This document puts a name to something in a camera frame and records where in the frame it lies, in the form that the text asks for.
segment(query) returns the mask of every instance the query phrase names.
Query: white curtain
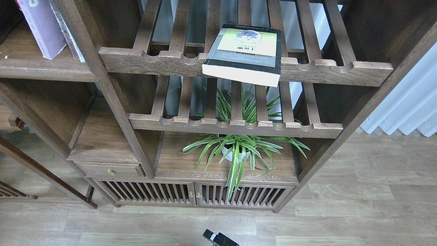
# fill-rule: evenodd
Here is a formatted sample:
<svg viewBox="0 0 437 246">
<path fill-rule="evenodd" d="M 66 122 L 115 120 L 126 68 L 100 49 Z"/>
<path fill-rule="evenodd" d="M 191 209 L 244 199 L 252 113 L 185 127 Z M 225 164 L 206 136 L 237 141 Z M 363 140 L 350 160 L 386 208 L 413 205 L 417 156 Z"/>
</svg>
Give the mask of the white curtain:
<svg viewBox="0 0 437 246">
<path fill-rule="evenodd" d="M 437 132 L 437 44 L 402 79 L 361 128 L 377 127 L 388 135 L 399 129 L 408 135 L 415 129 L 429 137 Z"/>
</svg>

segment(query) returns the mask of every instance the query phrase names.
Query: wooden floor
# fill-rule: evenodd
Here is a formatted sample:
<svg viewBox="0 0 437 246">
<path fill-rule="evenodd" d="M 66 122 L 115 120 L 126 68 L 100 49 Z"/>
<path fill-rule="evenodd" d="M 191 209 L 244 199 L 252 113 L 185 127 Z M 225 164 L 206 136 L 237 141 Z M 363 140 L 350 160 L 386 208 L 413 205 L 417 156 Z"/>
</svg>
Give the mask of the wooden floor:
<svg viewBox="0 0 437 246">
<path fill-rule="evenodd" d="M 84 192 L 86 184 L 35 135 L 0 133 Z M 60 195 L 8 157 L 0 180 Z M 354 134 L 279 214 L 204 208 L 115 208 L 0 202 L 0 245 L 203 246 L 205 229 L 240 245 L 437 245 L 437 136 Z"/>
</svg>

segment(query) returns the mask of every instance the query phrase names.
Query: cartoon illustration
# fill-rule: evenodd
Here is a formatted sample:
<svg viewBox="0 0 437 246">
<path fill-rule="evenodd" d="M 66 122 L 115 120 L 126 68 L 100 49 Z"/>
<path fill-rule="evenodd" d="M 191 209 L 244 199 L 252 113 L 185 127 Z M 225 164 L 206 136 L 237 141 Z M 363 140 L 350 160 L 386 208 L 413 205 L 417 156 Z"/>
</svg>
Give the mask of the cartoon illustration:
<svg viewBox="0 0 437 246">
<path fill-rule="evenodd" d="M 262 38 L 261 34 L 254 30 L 245 30 L 237 33 L 237 38 L 243 43 L 256 43 Z"/>
</svg>

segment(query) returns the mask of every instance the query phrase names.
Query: white flower pot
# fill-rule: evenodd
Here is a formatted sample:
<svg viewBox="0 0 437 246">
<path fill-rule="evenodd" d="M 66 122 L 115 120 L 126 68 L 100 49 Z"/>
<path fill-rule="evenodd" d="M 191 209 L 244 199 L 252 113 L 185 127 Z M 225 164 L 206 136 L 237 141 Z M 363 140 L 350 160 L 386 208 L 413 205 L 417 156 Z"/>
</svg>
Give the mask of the white flower pot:
<svg viewBox="0 0 437 246">
<path fill-rule="evenodd" d="M 222 149 L 222 154 L 223 154 L 223 155 L 226 155 L 226 152 L 228 152 L 228 148 L 223 147 L 223 149 Z M 246 159 L 245 159 L 245 161 L 246 161 L 249 157 L 250 157 L 250 152 L 246 152 Z M 241 162 L 242 158 L 243 158 L 243 154 L 240 153 L 240 154 L 238 155 L 238 163 Z M 231 152 L 226 156 L 226 160 L 232 162 L 232 151 L 231 151 Z"/>
</svg>

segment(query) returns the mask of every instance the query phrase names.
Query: purple book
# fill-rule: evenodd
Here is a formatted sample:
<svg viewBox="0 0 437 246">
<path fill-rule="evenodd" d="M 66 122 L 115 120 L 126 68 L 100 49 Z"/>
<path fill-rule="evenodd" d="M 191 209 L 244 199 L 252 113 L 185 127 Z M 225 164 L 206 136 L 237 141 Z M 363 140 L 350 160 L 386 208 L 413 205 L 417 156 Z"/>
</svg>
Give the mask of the purple book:
<svg viewBox="0 0 437 246">
<path fill-rule="evenodd" d="M 53 59 L 67 42 L 59 27 L 49 0 L 17 0 L 23 11 L 42 56 Z"/>
</svg>

